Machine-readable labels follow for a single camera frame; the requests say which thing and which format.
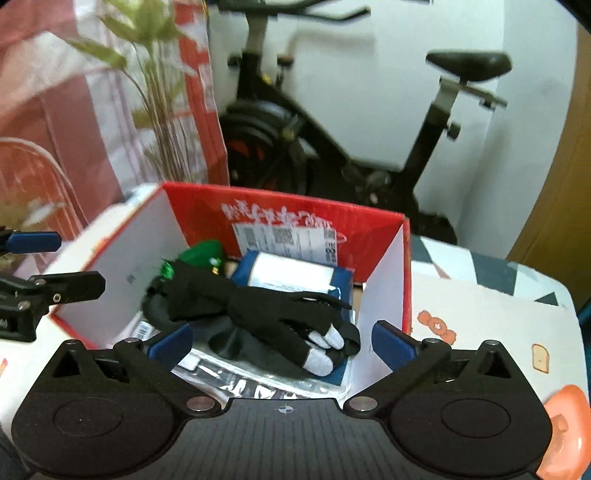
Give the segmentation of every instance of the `white wall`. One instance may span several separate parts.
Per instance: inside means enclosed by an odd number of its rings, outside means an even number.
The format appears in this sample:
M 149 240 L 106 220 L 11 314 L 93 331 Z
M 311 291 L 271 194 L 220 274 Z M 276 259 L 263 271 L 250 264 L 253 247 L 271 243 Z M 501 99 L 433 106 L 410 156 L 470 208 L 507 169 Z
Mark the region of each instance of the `white wall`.
M 500 50 L 504 2 L 435 0 L 426 6 L 400 0 L 342 0 L 322 10 L 345 12 L 363 4 L 372 7 L 372 16 L 348 25 L 285 17 L 271 21 L 264 70 L 273 75 L 277 53 L 289 51 L 296 60 L 286 91 L 350 155 L 400 168 L 438 88 L 440 72 L 426 65 L 426 53 L 435 48 Z M 237 80 L 226 58 L 240 51 L 245 39 L 243 15 L 212 11 L 210 48 L 221 112 L 233 99 Z M 496 82 L 483 87 L 494 90 Z M 423 209 L 445 213 L 457 225 L 490 118 L 476 99 L 459 99 L 452 120 L 462 124 L 462 133 L 456 142 L 441 141 L 419 182 L 415 192 Z
M 509 100 L 486 138 L 457 229 L 460 243 L 504 258 L 540 194 L 564 127 L 576 63 L 576 20 L 556 0 L 505 0 Z

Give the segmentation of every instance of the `metal screw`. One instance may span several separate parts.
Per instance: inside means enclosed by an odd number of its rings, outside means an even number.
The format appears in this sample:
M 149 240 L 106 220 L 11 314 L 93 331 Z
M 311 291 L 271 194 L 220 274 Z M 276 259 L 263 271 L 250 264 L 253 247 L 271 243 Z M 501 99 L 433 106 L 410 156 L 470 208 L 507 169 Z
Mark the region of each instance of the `metal screw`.
M 357 411 L 369 411 L 378 406 L 378 401 L 371 397 L 355 397 L 349 402 L 349 407 Z
M 208 411 L 216 406 L 216 401 L 211 397 L 193 397 L 187 400 L 187 408 L 193 411 Z
M 288 128 L 283 129 L 283 132 L 281 132 L 281 136 L 283 137 L 284 140 L 286 140 L 288 142 L 293 142 L 296 139 L 295 132 L 293 130 L 288 129 Z

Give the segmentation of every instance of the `white fingertip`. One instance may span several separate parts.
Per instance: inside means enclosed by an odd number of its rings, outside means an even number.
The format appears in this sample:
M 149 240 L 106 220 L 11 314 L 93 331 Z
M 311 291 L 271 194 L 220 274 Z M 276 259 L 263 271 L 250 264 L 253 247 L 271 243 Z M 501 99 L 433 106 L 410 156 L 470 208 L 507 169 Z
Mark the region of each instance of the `white fingertip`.
M 333 363 L 330 358 L 323 354 L 320 350 L 311 348 L 308 352 L 308 357 L 303 365 L 304 370 L 308 370 L 311 374 L 325 377 L 333 371 Z
M 314 342 L 321 348 L 330 348 L 330 344 L 324 339 L 324 337 L 322 337 L 320 332 L 316 332 L 316 330 L 312 330 L 308 335 L 308 338 L 310 339 L 310 341 Z
M 343 337 L 341 337 L 334 325 L 330 326 L 330 329 L 324 336 L 324 339 L 330 344 L 332 348 L 336 348 L 337 350 L 341 350 L 345 346 Z

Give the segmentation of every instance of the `bike handlebar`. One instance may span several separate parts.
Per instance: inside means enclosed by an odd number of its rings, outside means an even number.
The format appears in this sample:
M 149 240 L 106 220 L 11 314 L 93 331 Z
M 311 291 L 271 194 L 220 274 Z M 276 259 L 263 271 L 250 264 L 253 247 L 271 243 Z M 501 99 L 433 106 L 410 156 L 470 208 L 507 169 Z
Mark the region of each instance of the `bike handlebar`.
M 220 12 L 241 12 L 247 15 L 261 15 L 266 17 L 292 15 L 294 17 L 305 17 L 311 20 L 327 22 L 348 22 L 371 14 L 371 8 L 368 6 L 359 8 L 345 15 L 327 15 L 307 12 L 308 8 L 329 1 L 331 0 L 300 0 L 290 4 L 267 5 L 256 0 L 219 0 L 219 2 L 217 2 L 217 9 Z

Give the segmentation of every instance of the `round black pad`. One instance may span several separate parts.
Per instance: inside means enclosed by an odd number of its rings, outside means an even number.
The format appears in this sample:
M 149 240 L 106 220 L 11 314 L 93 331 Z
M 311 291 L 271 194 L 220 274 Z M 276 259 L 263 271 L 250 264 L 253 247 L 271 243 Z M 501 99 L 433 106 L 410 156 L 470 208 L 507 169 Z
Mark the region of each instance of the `round black pad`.
M 145 391 L 105 392 L 90 398 L 29 393 L 12 424 L 25 463 L 59 478 L 103 478 L 133 471 L 153 461 L 175 430 L 168 403 Z
M 551 424 L 535 394 L 474 397 L 411 393 L 392 409 L 392 434 L 415 462 L 448 476 L 505 477 L 541 460 Z
M 503 407 L 477 398 L 448 403 L 441 411 L 441 419 L 451 431 L 476 439 L 494 437 L 511 424 L 511 418 Z
M 117 403 L 104 398 L 74 400 L 60 408 L 56 427 L 73 437 L 98 437 L 117 428 L 123 412 Z

